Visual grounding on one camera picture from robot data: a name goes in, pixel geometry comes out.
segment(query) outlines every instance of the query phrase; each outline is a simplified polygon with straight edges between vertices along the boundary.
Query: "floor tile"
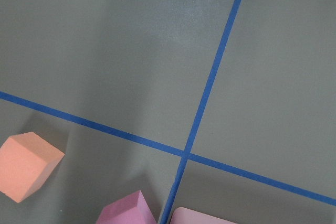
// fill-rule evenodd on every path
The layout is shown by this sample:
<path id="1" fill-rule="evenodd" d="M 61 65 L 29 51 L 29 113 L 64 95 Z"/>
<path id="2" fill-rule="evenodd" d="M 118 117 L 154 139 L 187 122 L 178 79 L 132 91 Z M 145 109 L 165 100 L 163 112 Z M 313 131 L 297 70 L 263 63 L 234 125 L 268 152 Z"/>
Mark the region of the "floor tile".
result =
<path id="1" fill-rule="evenodd" d="M 186 207 L 237 224 L 332 224 L 336 208 L 189 161 L 173 209 Z"/>
<path id="2" fill-rule="evenodd" d="M 232 3 L 1 0 L 0 90 L 184 148 Z"/>
<path id="3" fill-rule="evenodd" d="M 192 152 L 336 198 L 334 0 L 243 0 Z"/>
<path id="4" fill-rule="evenodd" d="M 8 136 L 34 131 L 66 153 L 40 190 L 20 204 L 0 193 L 1 223 L 95 223 L 105 205 L 142 190 L 156 220 L 180 158 L 0 101 Z"/>

